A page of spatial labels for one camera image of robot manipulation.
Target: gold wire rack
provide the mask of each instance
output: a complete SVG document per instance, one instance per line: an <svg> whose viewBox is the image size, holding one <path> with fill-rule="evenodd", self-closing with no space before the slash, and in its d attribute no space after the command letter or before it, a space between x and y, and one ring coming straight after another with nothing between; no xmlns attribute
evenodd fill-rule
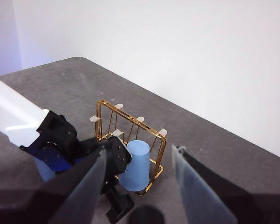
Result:
<svg viewBox="0 0 280 224"><path fill-rule="evenodd" d="M106 132L103 132L103 129L102 129L102 123L103 123L102 122L102 108L103 107L105 107L111 111L110 119L108 122L109 125L108 126L106 125L108 129L105 128L105 130L107 130ZM164 154L164 149L165 149L166 143L167 143L167 139L165 137L167 134L167 131L165 129L157 131L154 128L143 123L143 121L144 121L143 117L135 118L135 117L129 115L128 113L124 112L123 110L121 110L121 108L123 108L122 104L112 105L106 100L103 100L103 99L99 100L96 103L96 115L91 117L90 121L95 123L95 137L99 141L106 140L111 135L116 135L116 136L120 137L120 139L122 140L122 142L124 144L127 145L128 142L132 139L132 135L131 135L132 130L134 127L136 127L137 128L137 133L135 136L136 140L139 136L139 130L144 130L146 133L148 133L154 137L153 143L150 146L150 155L151 155L153 148L157 147L156 146L157 142L160 142L156 160L150 158L151 163L154 164L154 170L152 171L152 176L150 177L150 182L144 190L135 192L139 196L143 196L152 187L154 181L164 171L164 167L160 163L161 163L161 160L162 160L162 157ZM123 127L120 123L118 123L118 116L124 118L123 120L125 120L125 122L132 123L131 128L128 132L125 132L118 128L119 126L120 126L120 128ZM114 129L112 128L112 122L114 123L113 117L115 117L115 125L113 125Z"/></svg>

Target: white wall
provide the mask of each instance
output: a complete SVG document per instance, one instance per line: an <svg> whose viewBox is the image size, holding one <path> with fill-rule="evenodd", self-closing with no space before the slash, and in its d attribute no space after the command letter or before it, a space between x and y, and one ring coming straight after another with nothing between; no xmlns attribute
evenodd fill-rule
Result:
<svg viewBox="0 0 280 224"><path fill-rule="evenodd" d="M85 57L280 156L280 0L14 0L24 68Z"/></svg>
<svg viewBox="0 0 280 224"><path fill-rule="evenodd" d="M22 69L12 0L0 0L0 75Z"/></svg>

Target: gray tabletop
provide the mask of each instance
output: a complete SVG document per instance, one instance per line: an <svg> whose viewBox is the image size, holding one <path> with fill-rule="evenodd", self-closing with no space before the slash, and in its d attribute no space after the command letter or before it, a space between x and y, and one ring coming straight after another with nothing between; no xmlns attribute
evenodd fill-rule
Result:
<svg viewBox="0 0 280 224"><path fill-rule="evenodd" d="M249 192L280 194L280 157L85 58L18 71L0 80L40 108L63 114L77 129L80 140L94 136L89 117L95 114L100 99L123 103L127 113L144 116L145 123L155 129L167 129L168 145L162 160L165 171L143 197L131 193L136 207L154 205L164 213L166 223L186 223L172 170L172 144L186 146L198 161ZM0 189L34 189L41 185L32 157L0 133ZM93 223L107 223L108 210L109 203L101 196ZM119 223L126 223L126 217Z"/></svg>

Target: light blue plastic cup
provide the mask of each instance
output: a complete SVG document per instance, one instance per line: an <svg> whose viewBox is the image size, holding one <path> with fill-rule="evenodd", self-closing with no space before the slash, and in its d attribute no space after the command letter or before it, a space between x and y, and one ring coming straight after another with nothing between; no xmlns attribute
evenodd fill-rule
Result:
<svg viewBox="0 0 280 224"><path fill-rule="evenodd" d="M129 191L141 191L149 183L149 145L141 140L133 140L127 144L131 153L131 162L124 173L119 175L119 183Z"/></svg>

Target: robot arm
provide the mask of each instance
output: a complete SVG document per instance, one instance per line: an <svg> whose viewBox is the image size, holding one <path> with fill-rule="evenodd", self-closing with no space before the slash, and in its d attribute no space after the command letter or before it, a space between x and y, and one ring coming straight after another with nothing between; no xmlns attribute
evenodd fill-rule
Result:
<svg viewBox="0 0 280 224"><path fill-rule="evenodd" d="M114 176L123 173L131 161L130 153L118 137L113 136L103 142L98 142L96 138L79 141L77 131L64 116L39 108L1 81L0 132L7 135L10 142L21 150L43 161L50 170L56 172L66 171L82 160L91 160L91 164L94 165L94 161L101 158L104 150L106 168L103 184L99 189L101 194L107 195L112 204L112 209L107 213L109 221L116 223L133 208L132 199L128 195L119 195L115 189L117 180ZM75 176L79 177L76 182L90 178L85 172L76 173ZM50 186L51 182L56 182L58 179L64 181L64 178L58 177L57 180L54 178L46 185Z"/></svg>

